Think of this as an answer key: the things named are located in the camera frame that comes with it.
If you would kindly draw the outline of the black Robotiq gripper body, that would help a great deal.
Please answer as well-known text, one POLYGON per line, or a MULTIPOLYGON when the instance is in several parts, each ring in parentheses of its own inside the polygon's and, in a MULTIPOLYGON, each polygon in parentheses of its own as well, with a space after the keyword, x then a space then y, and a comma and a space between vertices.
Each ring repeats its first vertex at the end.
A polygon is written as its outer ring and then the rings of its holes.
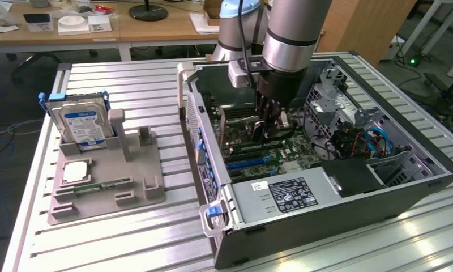
POLYGON ((280 107, 288 107, 297 95, 305 71, 302 69, 289 73, 280 70, 268 70, 260 73, 256 89, 257 109, 265 109, 270 101, 278 103, 280 107))

